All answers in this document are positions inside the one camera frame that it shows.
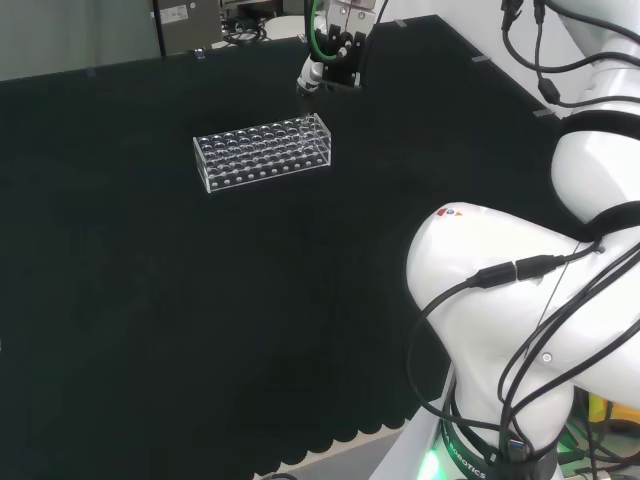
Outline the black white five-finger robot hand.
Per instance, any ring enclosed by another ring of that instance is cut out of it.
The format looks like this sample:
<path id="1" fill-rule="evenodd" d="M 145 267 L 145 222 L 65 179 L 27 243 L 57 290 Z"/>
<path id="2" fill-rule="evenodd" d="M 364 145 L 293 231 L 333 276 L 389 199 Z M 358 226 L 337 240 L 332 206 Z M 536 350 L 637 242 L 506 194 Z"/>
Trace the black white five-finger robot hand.
<path id="1" fill-rule="evenodd" d="M 322 85 L 358 90 L 383 8 L 374 1 L 305 1 L 304 39 L 308 56 L 297 79 L 297 90 L 314 94 Z"/>

